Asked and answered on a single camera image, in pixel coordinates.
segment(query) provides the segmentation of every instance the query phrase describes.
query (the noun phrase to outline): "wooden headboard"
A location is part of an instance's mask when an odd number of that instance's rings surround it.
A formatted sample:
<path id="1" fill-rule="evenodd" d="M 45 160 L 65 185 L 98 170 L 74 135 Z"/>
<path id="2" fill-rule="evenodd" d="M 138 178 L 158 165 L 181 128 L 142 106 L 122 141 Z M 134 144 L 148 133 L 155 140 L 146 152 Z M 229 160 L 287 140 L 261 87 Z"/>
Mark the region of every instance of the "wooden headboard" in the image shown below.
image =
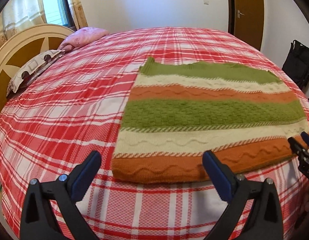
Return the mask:
<path id="1" fill-rule="evenodd" d="M 57 49 L 71 33 L 60 25 L 36 25 L 14 35 L 0 48 L 0 112 L 7 102 L 8 83 L 18 69 L 39 53 Z"/>

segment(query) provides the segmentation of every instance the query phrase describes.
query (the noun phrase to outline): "door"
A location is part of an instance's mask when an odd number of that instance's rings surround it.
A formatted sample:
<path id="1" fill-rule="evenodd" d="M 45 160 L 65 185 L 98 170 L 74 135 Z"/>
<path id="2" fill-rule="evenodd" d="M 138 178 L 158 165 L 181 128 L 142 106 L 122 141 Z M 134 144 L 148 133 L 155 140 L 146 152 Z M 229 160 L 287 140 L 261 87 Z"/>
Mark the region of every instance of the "door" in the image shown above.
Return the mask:
<path id="1" fill-rule="evenodd" d="M 260 50 L 264 24 L 263 0 L 234 0 L 234 3 L 234 36 Z"/>

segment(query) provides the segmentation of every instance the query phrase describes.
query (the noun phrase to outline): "sweater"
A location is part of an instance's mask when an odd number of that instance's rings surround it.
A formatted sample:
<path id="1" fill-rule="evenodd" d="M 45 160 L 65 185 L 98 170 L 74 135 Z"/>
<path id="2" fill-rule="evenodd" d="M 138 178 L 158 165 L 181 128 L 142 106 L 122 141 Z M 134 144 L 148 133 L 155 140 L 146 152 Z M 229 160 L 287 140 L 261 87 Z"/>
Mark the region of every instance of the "sweater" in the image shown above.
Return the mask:
<path id="1" fill-rule="evenodd" d="M 235 173 L 252 171 L 291 158 L 291 136 L 307 147 L 302 131 L 309 125 L 298 98 L 269 71 L 150 57 L 124 109 L 112 172 L 138 183 L 207 180 L 206 150 Z"/>

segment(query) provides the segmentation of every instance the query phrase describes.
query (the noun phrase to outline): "screw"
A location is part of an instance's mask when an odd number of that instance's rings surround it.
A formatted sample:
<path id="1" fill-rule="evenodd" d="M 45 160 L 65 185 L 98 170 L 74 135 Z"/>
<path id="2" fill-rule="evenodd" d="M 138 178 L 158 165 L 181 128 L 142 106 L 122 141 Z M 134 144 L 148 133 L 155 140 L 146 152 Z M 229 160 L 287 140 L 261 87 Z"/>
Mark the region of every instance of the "screw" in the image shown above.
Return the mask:
<path id="1" fill-rule="evenodd" d="M 31 185 L 36 185 L 37 182 L 38 182 L 37 179 L 32 179 L 32 180 L 30 180 L 30 184 L 31 184 Z"/>
<path id="2" fill-rule="evenodd" d="M 267 182 L 269 185 L 271 185 L 271 184 L 274 183 L 274 181 L 273 181 L 272 178 L 267 178 L 267 179 L 266 179 L 266 182 Z"/>
<path id="3" fill-rule="evenodd" d="M 67 179 L 67 175 L 66 174 L 62 174 L 59 176 L 59 181 L 65 181 Z"/>
<path id="4" fill-rule="evenodd" d="M 245 176 L 243 176 L 242 174 L 238 174 L 237 175 L 237 180 L 243 181 L 243 180 L 245 180 Z"/>

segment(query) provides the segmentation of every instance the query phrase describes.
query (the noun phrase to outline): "floral curtain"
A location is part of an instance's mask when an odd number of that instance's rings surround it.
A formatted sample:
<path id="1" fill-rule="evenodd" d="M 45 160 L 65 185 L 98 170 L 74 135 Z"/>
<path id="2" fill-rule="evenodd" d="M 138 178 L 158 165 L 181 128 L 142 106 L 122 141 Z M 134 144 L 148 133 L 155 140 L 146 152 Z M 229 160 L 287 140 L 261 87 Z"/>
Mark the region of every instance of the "floral curtain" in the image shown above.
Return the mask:
<path id="1" fill-rule="evenodd" d="M 17 32 L 46 22 L 43 0 L 9 0 L 0 13 L 0 48 Z"/>
<path id="2" fill-rule="evenodd" d="M 88 27 L 80 0 L 68 0 L 68 3 L 77 30 L 83 27 Z"/>

